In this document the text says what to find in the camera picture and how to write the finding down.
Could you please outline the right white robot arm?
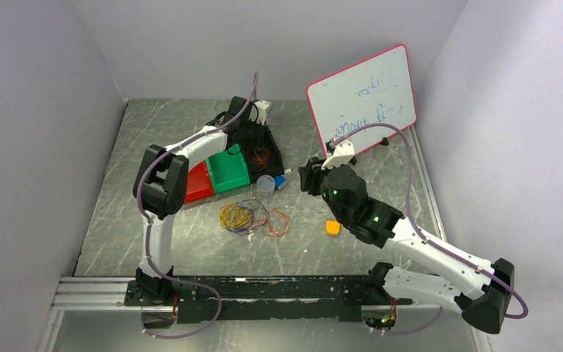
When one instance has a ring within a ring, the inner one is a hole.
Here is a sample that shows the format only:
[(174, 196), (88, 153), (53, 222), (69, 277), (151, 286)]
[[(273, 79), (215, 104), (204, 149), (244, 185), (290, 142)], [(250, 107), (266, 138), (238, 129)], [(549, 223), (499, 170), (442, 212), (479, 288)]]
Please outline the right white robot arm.
[(501, 331), (512, 298), (505, 285), (514, 282), (514, 265), (474, 256), (414, 226), (400, 210), (370, 197), (366, 182), (347, 164), (322, 169), (323, 160), (310, 158), (299, 167), (301, 190), (321, 197), (333, 217), (359, 241), (403, 254), (430, 269), (418, 274), (378, 263), (368, 281), (368, 298), (385, 303), (408, 298), (435, 304), (461, 315), (475, 329)]

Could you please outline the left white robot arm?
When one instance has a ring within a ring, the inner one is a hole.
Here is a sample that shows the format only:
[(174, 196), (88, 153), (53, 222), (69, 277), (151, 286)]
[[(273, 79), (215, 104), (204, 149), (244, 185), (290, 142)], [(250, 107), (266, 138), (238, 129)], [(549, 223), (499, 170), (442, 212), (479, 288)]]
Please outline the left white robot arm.
[(133, 196), (144, 222), (144, 248), (136, 283), (152, 303), (171, 300), (171, 240), (174, 216), (187, 194), (188, 173), (207, 158), (229, 148), (256, 147), (272, 109), (269, 100), (234, 97), (227, 111), (181, 142), (165, 147), (151, 144), (144, 151)]

